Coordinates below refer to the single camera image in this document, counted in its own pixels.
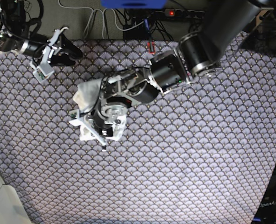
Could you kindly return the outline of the black robot arm left side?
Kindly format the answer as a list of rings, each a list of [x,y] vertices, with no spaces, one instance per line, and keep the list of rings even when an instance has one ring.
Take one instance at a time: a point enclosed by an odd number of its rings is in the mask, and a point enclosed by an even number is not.
[[[82,140],[119,139],[128,109],[153,102],[179,83],[215,71],[232,40],[270,0],[217,0],[210,5],[199,30],[178,45],[153,57],[148,67],[132,66],[100,79],[79,83],[73,95],[78,105],[69,123],[80,128]]]

